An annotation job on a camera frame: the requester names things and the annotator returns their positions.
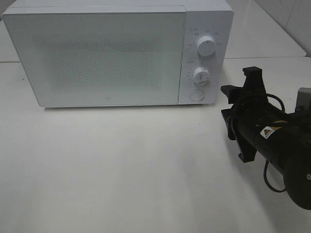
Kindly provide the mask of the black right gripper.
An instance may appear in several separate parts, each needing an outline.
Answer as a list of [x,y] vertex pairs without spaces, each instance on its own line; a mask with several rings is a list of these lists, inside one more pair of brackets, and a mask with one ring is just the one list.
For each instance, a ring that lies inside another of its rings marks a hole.
[[230,109],[221,110],[230,140],[235,140],[240,149],[239,158],[243,162],[252,162],[257,152],[269,162],[277,161],[276,145],[270,140],[277,130],[277,108],[268,98],[274,95],[266,93],[261,70],[244,70],[246,76],[242,87],[221,86]]

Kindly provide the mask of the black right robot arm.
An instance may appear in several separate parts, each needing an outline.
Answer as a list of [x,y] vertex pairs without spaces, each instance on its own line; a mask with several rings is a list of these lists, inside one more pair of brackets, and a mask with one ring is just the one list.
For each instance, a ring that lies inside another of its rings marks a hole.
[[221,114],[228,137],[240,149],[239,158],[252,162],[259,152],[282,176],[283,192],[299,207],[311,208],[311,90],[298,92],[295,112],[286,113],[283,101],[265,90],[262,70],[243,68],[242,87],[223,85],[231,108]]

